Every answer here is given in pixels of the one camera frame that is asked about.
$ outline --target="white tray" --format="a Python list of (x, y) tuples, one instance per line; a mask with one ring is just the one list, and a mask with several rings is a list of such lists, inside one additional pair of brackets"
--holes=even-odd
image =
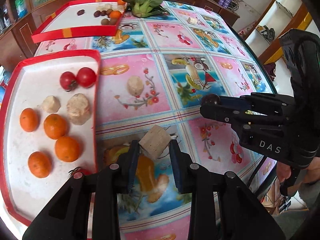
[[(1, 131), (0, 188), (8, 212), (27, 226), (67, 181), (70, 170), (84, 166), (92, 173), (96, 172), (95, 98), (98, 84), (65, 92), (59, 78), (65, 71), (76, 74), (82, 67), (99, 73), (99, 66), (99, 52), (84, 49), (29, 58), (20, 62), (12, 74), (0, 113), (0, 123), (4, 127)], [(55, 140), (44, 133), (43, 122), (49, 114), (40, 105), (47, 96), (56, 96), (61, 104), (57, 114), (67, 120), (67, 101), (77, 93), (88, 98), (92, 115), (81, 126), (68, 122), (68, 135), (82, 144), (83, 151), (78, 160), (65, 163), (54, 153)], [(28, 107), (37, 110), (41, 116), (38, 129), (31, 133), (23, 131), (19, 123), (22, 110)], [(28, 168), (28, 157), (35, 151), (43, 151), (52, 159), (52, 171), (46, 178), (36, 178)]]

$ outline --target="peeled potato piece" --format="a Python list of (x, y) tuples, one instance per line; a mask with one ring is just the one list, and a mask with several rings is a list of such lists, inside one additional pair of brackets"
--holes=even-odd
[(67, 113), (71, 123), (83, 125), (90, 118), (90, 105), (84, 94), (75, 94), (67, 103)]
[(49, 114), (54, 114), (60, 109), (60, 101), (54, 96), (48, 96), (43, 100), (41, 107)]

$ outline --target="green leafy vegetable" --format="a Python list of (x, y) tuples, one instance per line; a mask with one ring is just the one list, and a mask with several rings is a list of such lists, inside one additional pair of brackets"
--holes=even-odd
[(137, 17), (148, 17), (151, 15), (168, 13), (160, 4), (163, 0), (123, 0), (132, 6), (132, 14)]

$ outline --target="robotic arm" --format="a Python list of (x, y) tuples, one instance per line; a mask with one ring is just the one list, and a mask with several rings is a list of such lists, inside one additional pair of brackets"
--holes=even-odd
[[(233, 98), (212, 94), (202, 98), (200, 113), (230, 123), (242, 147), (291, 166), (292, 175), (280, 191), (293, 196), (296, 190), (288, 188), (302, 181), (305, 171), (300, 170), (307, 168), (315, 156), (320, 157), (320, 39), (292, 29), (279, 40), (291, 72), (294, 97), (251, 93)], [(248, 114), (248, 110), (258, 114)]]

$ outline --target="brown round fruit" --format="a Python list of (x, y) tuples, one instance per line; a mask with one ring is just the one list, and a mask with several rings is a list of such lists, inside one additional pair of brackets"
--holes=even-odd
[(32, 108), (26, 108), (20, 114), (21, 128), (26, 132), (33, 132), (39, 125), (39, 119), (36, 111)]
[(67, 121), (58, 114), (49, 114), (43, 122), (44, 132), (51, 139), (58, 139), (67, 133)]
[(108, 19), (102, 19), (101, 25), (108, 25), (108, 24), (109, 24), (109, 20)]
[(79, 10), (78, 12), (77, 12), (77, 15), (78, 16), (80, 16), (80, 15), (83, 15), (84, 14), (84, 10), (82, 9), (82, 10)]
[(75, 139), (69, 136), (62, 136), (56, 140), (54, 151), (59, 160), (71, 163), (79, 158), (80, 146)]
[(109, 16), (109, 14), (112, 13), (112, 12), (113, 12), (112, 9), (108, 9), (108, 10), (107, 10), (107, 15)]
[(110, 19), (110, 20), (109, 20), (109, 25), (116, 25), (117, 20), (118, 20), (118, 19), (116, 19), (116, 18)]
[(100, 16), (100, 13), (101, 13), (101, 12), (100, 12), (99, 10), (98, 10), (98, 11), (95, 11), (94, 14), (93, 14), (93, 16), (97, 18), (97, 17)]
[(34, 152), (28, 158), (28, 167), (37, 178), (45, 178), (51, 172), (51, 161), (43, 152)]

